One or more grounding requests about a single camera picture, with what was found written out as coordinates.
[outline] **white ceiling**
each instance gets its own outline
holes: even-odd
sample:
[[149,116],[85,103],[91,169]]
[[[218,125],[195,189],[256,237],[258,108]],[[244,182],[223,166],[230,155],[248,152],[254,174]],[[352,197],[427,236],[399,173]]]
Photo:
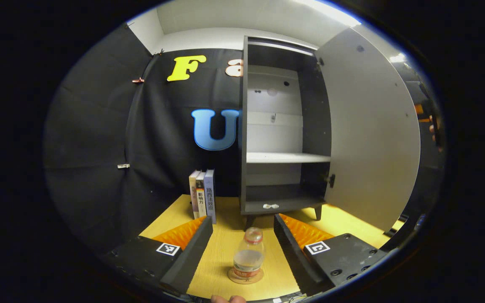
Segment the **white ceiling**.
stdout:
[[300,0],[173,0],[159,6],[157,13],[166,35],[207,27],[240,27],[322,46],[348,27]]

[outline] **open cabinet door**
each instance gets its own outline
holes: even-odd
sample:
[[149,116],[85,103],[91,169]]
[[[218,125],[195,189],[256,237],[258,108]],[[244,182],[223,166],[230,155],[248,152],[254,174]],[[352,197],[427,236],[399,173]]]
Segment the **open cabinet door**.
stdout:
[[333,188],[325,200],[388,231],[413,190],[420,131],[410,94],[392,64],[345,29],[316,52],[330,104]]

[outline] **wooden table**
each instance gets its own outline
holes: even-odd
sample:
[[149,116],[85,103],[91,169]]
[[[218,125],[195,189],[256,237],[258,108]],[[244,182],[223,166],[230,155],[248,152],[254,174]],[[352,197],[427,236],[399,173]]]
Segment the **wooden table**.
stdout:
[[[263,279],[255,284],[236,284],[229,280],[227,271],[233,266],[235,250],[244,236],[245,220],[240,214],[239,198],[217,197],[216,208],[217,224],[213,225],[212,236],[190,282],[187,291],[189,295],[203,298],[210,298],[211,295],[221,295],[224,298],[240,295],[246,300],[262,300],[300,291],[274,234],[273,215],[258,217],[253,224],[262,228],[264,233],[266,251],[262,265]],[[349,232],[377,248],[389,240],[382,230],[332,205],[323,205],[320,221],[315,220],[312,208],[288,212],[285,215],[333,235]],[[190,195],[183,194],[143,230],[140,236],[153,238],[193,219]],[[394,228],[398,229],[401,225],[402,222],[398,221]]]

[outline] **yellow letter f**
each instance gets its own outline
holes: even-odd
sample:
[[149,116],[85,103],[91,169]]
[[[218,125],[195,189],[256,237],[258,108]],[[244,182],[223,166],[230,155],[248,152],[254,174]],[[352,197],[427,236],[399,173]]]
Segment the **yellow letter f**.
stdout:
[[175,67],[173,68],[173,73],[168,77],[168,81],[187,80],[190,77],[187,74],[187,69],[193,73],[198,69],[198,63],[196,61],[204,63],[206,60],[207,58],[204,55],[175,58],[173,60],[175,61]]

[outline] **book spine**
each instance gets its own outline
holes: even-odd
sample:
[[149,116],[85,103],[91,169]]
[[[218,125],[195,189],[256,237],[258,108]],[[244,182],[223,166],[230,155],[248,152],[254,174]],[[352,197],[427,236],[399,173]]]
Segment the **book spine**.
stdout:
[[198,197],[196,194],[196,177],[189,177],[190,181],[190,199],[192,200],[192,212],[194,213],[194,219],[200,217],[200,211],[198,208]]
[[203,186],[203,181],[196,180],[196,196],[198,199],[198,211],[200,217],[207,215],[207,207],[205,204],[205,188]]
[[204,184],[207,215],[212,217],[212,224],[216,224],[216,207],[214,205],[214,175],[205,176]]

